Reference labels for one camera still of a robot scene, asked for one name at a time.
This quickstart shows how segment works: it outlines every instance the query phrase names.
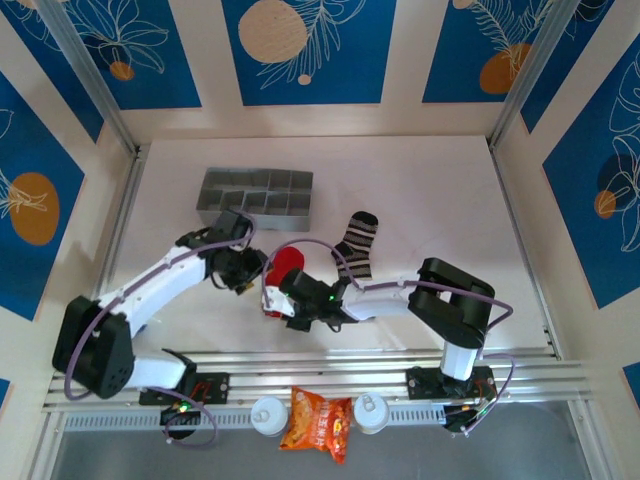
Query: snack bag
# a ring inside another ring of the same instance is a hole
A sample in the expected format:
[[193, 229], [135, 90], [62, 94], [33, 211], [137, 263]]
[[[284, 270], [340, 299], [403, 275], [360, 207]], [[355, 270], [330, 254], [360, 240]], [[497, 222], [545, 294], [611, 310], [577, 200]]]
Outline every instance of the snack bag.
[[329, 451], [337, 463], [343, 464], [352, 411], [350, 398], [325, 400], [320, 395], [293, 387], [289, 430], [280, 442], [280, 450], [317, 448]]

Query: purple cable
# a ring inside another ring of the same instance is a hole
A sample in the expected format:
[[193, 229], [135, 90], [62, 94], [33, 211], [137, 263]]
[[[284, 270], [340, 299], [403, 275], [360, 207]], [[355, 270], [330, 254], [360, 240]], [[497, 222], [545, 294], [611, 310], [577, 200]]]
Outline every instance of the purple cable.
[[138, 288], [140, 288], [145, 283], [147, 283], [148, 281], [150, 281], [151, 279], [159, 275], [161, 272], [165, 271], [168, 268], [171, 268], [176, 263], [181, 262], [189, 257], [193, 257], [194, 255], [197, 255], [207, 250], [214, 250], [216, 248], [224, 248], [224, 247], [232, 247], [234, 245], [239, 245], [244, 242], [251, 242], [251, 239], [253, 239], [253, 236], [256, 233], [256, 222], [252, 216], [247, 215], [245, 213], [243, 213], [243, 215], [251, 221], [251, 231], [249, 232], [249, 235], [247, 235], [246, 237], [243, 237], [238, 240], [228, 240], [225, 242], [218, 242], [211, 245], [203, 245], [202, 247], [198, 247], [196, 249], [180, 254], [174, 259], [172, 259], [171, 262], [169, 262], [169, 264], [163, 263], [161, 265], [158, 265], [156, 268], [151, 270], [140, 280], [138, 280], [137, 282], [132, 284], [129, 288], [124, 290], [121, 296], [115, 297], [111, 302], [109, 302], [109, 304], [106, 307], [100, 310], [98, 315], [96, 315], [96, 317], [91, 321], [91, 323], [89, 323], [89, 325], [87, 326], [87, 329], [84, 331], [84, 333], [80, 337], [80, 340], [78, 340], [78, 343], [76, 344], [76, 348], [73, 350], [73, 353], [71, 354], [71, 358], [69, 359], [69, 364], [67, 365], [67, 371], [64, 377], [64, 394], [69, 400], [72, 400], [72, 401], [82, 400], [83, 398], [86, 398], [91, 394], [91, 392], [87, 391], [87, 392], [81, 393], [80, 395], [74, 395], [71, 391], [71, 379], [73, 378], [73, 372], [75, 371], [76, 366], [78, 365], [80, 354], [82, 353], [82, 350], [87, 344], [87, 341], [91, 336], [91, 333], [93, 333], [93, 331], [96, 329], [96, 327], [98, 326], [100, 321], [105, 317], [105, 315], [109, 313], [113, 308], [115, 308], [118, 304], [123, 303], [125, 299], [129, 295], [131, 295], [133, 292], [135, 292]]
[[[496, 300], [495, 298], [487, 297], [486, 295], [480, 295], [479, 293], [469, 292], [468, 290], [449, 287], [447, 285], [442, 285], [440, 283], [425, 282], [422, 280], [406, 280], [404, 282], [404, 285], [407, 285], [410, 287], [420, 286], [420, 287], [426, 287], [426, 288], [433, 288], [434, 290], [440, 290], [442, 292], [451, 292], [451, 293], [455, 293], [456, 295], [463, 295], [465, 297], [474, 298], [476, 300], [480, 300], [482, 302], [488, 303], [490, 305], [494, 305], [496, 307], [504, 308], [505, 312], [489, 324], [489, 326], [487, 327], [487, 331], [491, 330], [496, 325], [498, 325], [505, 319], [509, 318], [513, 314], [513, 307], [511, 305], [501, 302], [500, 300]], [[364, 287], [364, 290], [365, 291], [382, 290], [384, 288], [392, 288], [397, 286], [398, 286], [398, 282], [385, 282], [385, 283], [378, 283], [376, 285], [366, 285]]]
[[296, 240], [291, 240], [290, 242], [283, 243], [278, 248], [276, 248], [273, 252], [271, 252], [271, 255], [269, 255], [267, 262], [264, 264], [264, 268], [262, 269], [262, 296], [264, 298], [264, 303], [267, 308], [269, 308], [269, 305], [271, 304], [271, 301], [269, 300], [269, 297], [267, 295], [267, 272], [269, 271], [269, 266], [273, 263], [273, 260], [276, 258], [276, 255], [280, 250], [282, 250], [285, 247], [288, 247], [289, 245], [293, 245], [295, 243], [317, 243], [318, 245], [327, 247], [336, 255], [336, 257], [338, 257], [338, 260], [340, 260], [340, 263], [344, 265], [345, 271], [347, 272], [347, 276], [349, 277], [349, 281], [351, 282], [351, 284], [354, 287], [356, 287], [358, 290], [362, 290], [362, 287], [356, 281], [356, 278], [353, 276], [353, 272], [351, 271], [351, 268], [349, 268], [349, 265], [347, 265], [347, 261], [342, 256], [342, 254], [338, 250], [336, 250], [335, 247], [333, 247], [333, 245], [327, 242], [324, 242], [322, 240], [316, 240], [315, 238], [298, 238]]
[[176, 440], [175, 438], [171, 438], [171, 436], [169, 435], [169, 427], [171, 426], [171, 420], [173, 420], [174, 418], [177, 418], [177, 416], [173, 417], [171, 420], [169, 420], [166, 423], [166, 425], [164, 426], [164, 430], [163, 430], [164, 436], [167, 438], [167, 440], [171, 444], [175, 444], [175, 445], [178, 445], [179, 447], [183, 447], [183, 448], [193, 448], [193, 449], [205, 449], [205, 448], [210, 447], [211, 445], [213, 445], [213, 442], [215, 441], [217, 433], [218, 433], [218, 426], [216, 424], [216, 417], [209, 410], [207, 410], [207, 408], [203, 404], [196, 402], [194, 399], [192, 399], [190, 397], [187, 397], [186, 395], [183, 395], [183, 394], [178, 393], [178, 392], [174, 392], [173, 390], [169, 390], [169, 389], [166, 389], [166, 388], [150, 387], [149, 390], [154, 390], [156, 392], [163, 393], [165, 395], [170, 395], [172, 397], [175, 397], [178, 400], [182, 400], [183, 402], [188, 402], [193, 408], [199, 410], [201, 413], [204, 413], [204, 415], [209, 419], [209, 421], [211, 422], [211, 425], [213, 426], [213, 435], [206, 442], [196, 443], [196, 444], [184, 443], [184, 442], [181, 442], [180, 440]]
[[502, 387], [500, 388], [500, 391], [498, 392], [498, 395], [496, 396], [495, 401], [491, 402], [489, 404], [489, 406], [487, 407], [487, 410], [484, 412], [484, 414], [478, 418], [478, 420], [476, 420], [475, 422], [473, 422], [469, 428], [467, 428], [466, 430], [466, 434], [471, 433], [477, 426], [478, 424], [484, 420], [484, 418], [489, 415], [489, 413], [491, 412], [491, 410], [494, 409], [494, 407], [497, 405], [497, 403], [500, 401], [500, 399], [502, 398], [502, 395], [504, 394], [504, 392], [507, 390], [507, 387], [509, 386], [509, 383], [511, 383], [511, 379], [513, 378], [513, 372], [515, 372], [516, 370], [516, 359], [514, 356], [509, 355], [508, 353], [490, 353], [488, 355], [485, 355], [483, 358], [506, 358], [508, 360], [511, 361], [511, 370], [509, 370], [509, 375], [507, 375], [507, 379], [504, 381], [504, 383], [502, 384]]

